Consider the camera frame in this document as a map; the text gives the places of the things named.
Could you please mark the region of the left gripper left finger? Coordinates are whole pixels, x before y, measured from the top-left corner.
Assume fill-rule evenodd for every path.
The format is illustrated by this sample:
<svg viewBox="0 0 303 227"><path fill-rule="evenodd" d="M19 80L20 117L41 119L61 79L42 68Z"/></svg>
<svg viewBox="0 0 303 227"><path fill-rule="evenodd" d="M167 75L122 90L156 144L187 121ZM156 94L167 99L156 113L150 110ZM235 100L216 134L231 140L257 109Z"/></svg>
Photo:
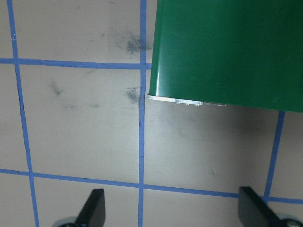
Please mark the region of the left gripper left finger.
<svg viewBox="0 0 303 227"><path fill-rule="evenodd" d="M104 189L94 189L76 218L78 227L103 227L106 220Z"/></svg>

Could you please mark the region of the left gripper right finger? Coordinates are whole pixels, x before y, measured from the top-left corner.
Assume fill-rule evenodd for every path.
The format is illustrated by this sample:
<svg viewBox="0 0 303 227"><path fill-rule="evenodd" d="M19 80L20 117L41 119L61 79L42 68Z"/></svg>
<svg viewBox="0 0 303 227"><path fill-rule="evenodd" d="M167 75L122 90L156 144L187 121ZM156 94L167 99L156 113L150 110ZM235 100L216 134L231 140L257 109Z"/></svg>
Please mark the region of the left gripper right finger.
<svg viewBox="0 0 303 227"><path fill-rule="evenodd" d="M278 227L280 218L251 187L239 187L238 217L244 227Z"/></svg>

